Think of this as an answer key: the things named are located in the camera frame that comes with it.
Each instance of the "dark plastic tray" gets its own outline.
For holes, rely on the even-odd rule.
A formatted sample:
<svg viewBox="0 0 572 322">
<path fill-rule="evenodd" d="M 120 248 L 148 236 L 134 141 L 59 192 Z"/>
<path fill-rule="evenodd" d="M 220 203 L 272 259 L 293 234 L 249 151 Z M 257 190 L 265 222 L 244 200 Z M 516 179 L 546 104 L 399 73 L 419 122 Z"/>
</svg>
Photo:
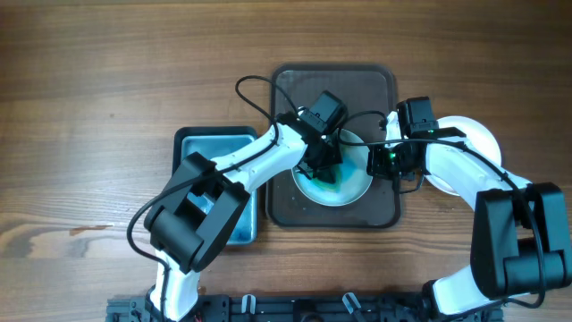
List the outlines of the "dark plastic tray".
<svg viewBox="0 0 572 322">
<path fill-rule="evenodd" d="M 248 126 L 182 128 L 175 134 L 172 172 L 174 173 L 181 160 L 192 152 L 198 151 L 209 159 L 222 157 L 248 145 L 256 138 L 257 132 Z M 189 194 L 188 198 L 205 212 L 212 206 L 203 197 Z M 257 201 L 257 192 L 254 191 L 232 231 L 228 245 L 247 245 L 256 239 Z"/>
<path fill-rule="evenodd" d="M 388 114 L 397 103 L 393 76 L 377 64 L 285 64 L 273 74 L 295 104 L 311 106 L 324 90 L 331 91 L 349 113 L 376 109 Z M 289 111 L 279 92 L 271 93 L 271 113 Z M 363 117 L 345 128 L 363 141 L 383 140 L 379 119 Z M 400 195 L 391 181 L 372 181 L 366 194 L 343 207 L 326 207 L 308 199 L 294 183 L 290 171 L 276 175 L 266 185 L 266 213 L 282 227 L 387 228 L 401 215 Z"/>
</svg>

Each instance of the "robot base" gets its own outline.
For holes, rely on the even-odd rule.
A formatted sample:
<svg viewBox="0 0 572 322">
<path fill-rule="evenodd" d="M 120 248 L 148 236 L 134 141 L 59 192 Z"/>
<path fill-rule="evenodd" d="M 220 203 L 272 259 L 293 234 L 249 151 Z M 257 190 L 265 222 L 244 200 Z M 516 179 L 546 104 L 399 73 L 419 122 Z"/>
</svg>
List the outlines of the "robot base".
<svg viewBox="0 0 572 322">
<path fill-rule="evenodd" d="M 183 322 L 425 322 L 419 309 L 420 292 L 395 292 L 380 296 L 358 296 L 360 317 L 350 315 L 341 296 L 257 297 L 245 295 L 199 296 L 195 308 Z M 105 322 L 158 322 L 158 311 L 147 297 L 109 300 Z M 486 309 L 456 318 L 455 322 L 502 322 L 501 308 Z"/>
</svg>

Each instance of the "teal liquid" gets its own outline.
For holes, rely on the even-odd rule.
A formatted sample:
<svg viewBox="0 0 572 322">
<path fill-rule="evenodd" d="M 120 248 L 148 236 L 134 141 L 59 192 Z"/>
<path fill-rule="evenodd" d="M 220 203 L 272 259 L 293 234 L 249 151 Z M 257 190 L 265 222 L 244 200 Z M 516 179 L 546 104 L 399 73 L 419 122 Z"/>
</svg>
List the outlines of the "teal liquid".
<svg viewBox="0 0 572 322">
<path fill-rule="evenodd" d="M 341 154 L 343 156 L 347 155 L 348 148 L 350 147 L 341 148 Z M 317 178 L 312 179 L 310 182 L 318 189 L 329 192 L 340 192 L 342 184 L 352 176 L 356 169 L 356 164 L 351 160 L 351 158 L 344 157 L 341 164 L 332 166 L 333 177 L 335 180 L 334 183 L 323 182 Z"/>
</svg>

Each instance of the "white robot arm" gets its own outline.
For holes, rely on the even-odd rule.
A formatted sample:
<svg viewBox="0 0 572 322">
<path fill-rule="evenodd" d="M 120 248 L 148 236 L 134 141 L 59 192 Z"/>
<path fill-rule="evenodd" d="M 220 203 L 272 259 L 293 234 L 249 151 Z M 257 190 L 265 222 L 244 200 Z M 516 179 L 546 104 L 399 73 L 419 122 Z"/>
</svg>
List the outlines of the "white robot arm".
<svg viewBox="0 0 572 322">
<path fill-rule="evenodd" d="M 329 123 L 329 125 L 331 125 L 330 127 L 332 127 L 341 120 L 339 116 L 339 114 L 336 114 L 335 120 L 328 120 L 326 117 L 323 121 Z M 404 136 L 411 137 L 414 136 L 413 134 L 416 135 L 416 133 L 418 134 L 419 132 L 433 131 L 417 129 L 416 132 L 413 132 L 411 128 L 404 126 L 408 124 L 415 127 L 415 122 L 411 122 L 411 120 L 411 114 L 399 114 L 399 117 L 396 113 L 390 114 L 387 123 L 387 140 L 397 141 L 382 148 L 392 151 L 403 142 L 409 140 L 407 138 L 404 139 Z M 261 157 L 242 165 L 238 169 L 225 173 L 223 177 L 218 177 L 206 183 L 197 183 L 190 187 L 190 191 L 193 193 L 206 194 L 209 198 L 215 199 L 215 204 L 211 210 L 211 212 L 214 212 L 213 214 L 209 213 L 209 216 L 204 216 L 204 214 L 199 213 L 200 209 L 196 209 L 196 207 L 193 207 L 192 204 L 186 200 L 186 195 L 189 190 L 183 190 L 178 195 L 174 193 L 174 196 L 165 197 L 162 200 L 162 204 L 155 205 L 149 212 L 146 218 L 146 228 L 151 232 L 151 243 L 157 248 L 157 256 L 167 261 L 172 270 L 168 282 L 164 285 L 163 267 L 159 265 L 156 288 L 151 292 L 150 298 L 156 309 L 160 309 L 161 294 L 162 291 L 164 291 L 163 313 L 167 318 L 172 321 L 180 321 L 191 311 L 197 302 L 199 272 L 215 258 L 228 241 L 231 230 L 236 224 L 238 216 L 244 208 L 244 204 L 246 204 L 248 200 L 249 193 L 255 191 L 259 186 L 278 173 L 297 166 L 301 161 L 306 161 L 306 165 L 311 165 L 310 168 L 312 168 L 315 173 L 318 172 L 319 169 L 322 169 L 320 164 L 331 165 L 335 162 L 339 162 L 339 160 L 324 159 L 324 153 L 315 152 L 317 146 L 320 147 L 318 150 L 324 152 L 325 143 L 321 140 L 317 140 L 315 135 L 313 137 L 308 136 L 306 125 L 304 122 L 302 122 L 302 124 L 300 123 L 298 115 L 290 114 L 290 118 L 282 118 L 282 121 L 278 123 L 279 133 L 276 144 Z M 265 135 L 245 148 L 225 157 L 217 157 L 210 161 L 205 160 L 201 156 L 191 155 L 183 161 L 181 167 L 173 175 L 172 181 L 167 185 L 167 188 L 180 183 L 181 177 L 208 176 L 208 174 L 211 174 L 213 171 L 220 171 L 228 166 L 236 165 L 238 162 L 266 148 L 273 142 L 275 135 L 274 128 L 271 128 Z M 462 136 L 448 136 L 442 138 L 442 140 L 464 142 L 468 148 L 474 149 L 471 143 Z M 488 206 L 479 206 L 479 204 L 483 202 L 486 203 L 488 200 L 484 199 L 486 196 L 483 197 L 479 194 L 480 191 L 513 190 L 513 187 L 509 186 L 503 178 L 500 178 L 497 173 L 482 160 L 463 152 L 460 148 L 428 143 L 423 145 L 421 154 L 421 158 L 425 163 L 424 171 L 443 179 L 475 210 L 475 213 L 477 211 L 486 212 L 486 210 L 488 210 Z M 318 155 L 320 156 L 320 162 L 316 163 L 316 156 Z M 500 167 L 498 167 L 498 169 L 505 173 L 518 188 L 524 189 L 530 184 L 530 182 L 524 178 L 510 174 Z M 214 216 L 218 216 L 216 221 L 209 221 L 209 218 Z M 515 219 L 512 215 L 512 209 L 508 214 L 504 214 L 503 216 L 512 218 L 512 221 L 507 221 L 506 223 L 512 225 L 514 229 Z M 511 247 L 517 247 L 516 240 L 507 242 L 511 243 Z M 475 253 L 478 255 L 482 252 L 484 254 L 483 256 L 487 258 L 488 255 L 485 254 L 486 251 L 480 250 L 480 252 Z M 565 258 L 565 261 L 562 264 L 562 270 L 564 270 L 564 267 L 570 264 L 566 261 L 569 260 L 568 257 L 570 255 L 569 234 L 568 248 L 564 249 L 560 254 L 564 254 L 563 258 Z M 498 263 L 491 259 L 490 264 L 496 265 Z M 472 271 L 472 267 L 473 262 L 471 266 L 461 269 L 456 274 L 444 277 L 432 283 L 431 294 L 435 307 L 433 309 L 439 314 L 445 316 L 462 314 L 463 312 L 478 309 L 493 302 L 494 299 L 491 299 L 491 296 L 484 295 L 483 289 L 486 289 L 485 292 L 487 295 L 493 294 L 495 298 L 537 291 L 534 287 L 538 285 L 538 282 L 535 280 L 539 275 L 538 267 L 535 271 L 533 270 L 533 273 L 525 274 L 525 279 L 530 279 L 532 282 L 518 281 L 519 277 L 512 275 L 509 277 L 516 279 L 516 282 L 514 280 L 499 281 L 490 276 L 481 276 L 480 272 Z M 560 279 L 560 283 L 553 282 L 549 284 L 549 287 L 557 288 L 570 284 L 572 281 L 572 273 L 569 272 L 570 270 L 565 271 L 563 277 Z M 504 291 L 506 292 L 493 292 L 487 288 L 488 284 L 494 283 L 504 283 Z M 510 287 L 512 287 L 513 284 L 520 286 L 512 290 Z"/>
</svg>

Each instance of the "blue tray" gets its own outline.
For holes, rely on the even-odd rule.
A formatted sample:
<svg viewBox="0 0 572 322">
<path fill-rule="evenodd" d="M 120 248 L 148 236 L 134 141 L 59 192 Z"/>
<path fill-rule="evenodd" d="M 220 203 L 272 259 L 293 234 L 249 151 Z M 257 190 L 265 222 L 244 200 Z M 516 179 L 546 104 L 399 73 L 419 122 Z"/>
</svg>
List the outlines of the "blue tray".
<svg viewBox="0 0 572 322">
<path fill-rule="evenodd" d="M 248 126 L 231 127 L 186 127 L 175 134 L 172 171 L 179 167 L 181 160 L 193 152 L 204 157 L 222 157 L 245 147 L 257 139 L 257 132 Z M 204 197 L 189 193 L 187 197 L 207 215 L 213 203 Z M 247 245 L 257 238 L 257 192 L 250 195 L 239 222 L 232 231 L 227 245 Z"/>
</svg>

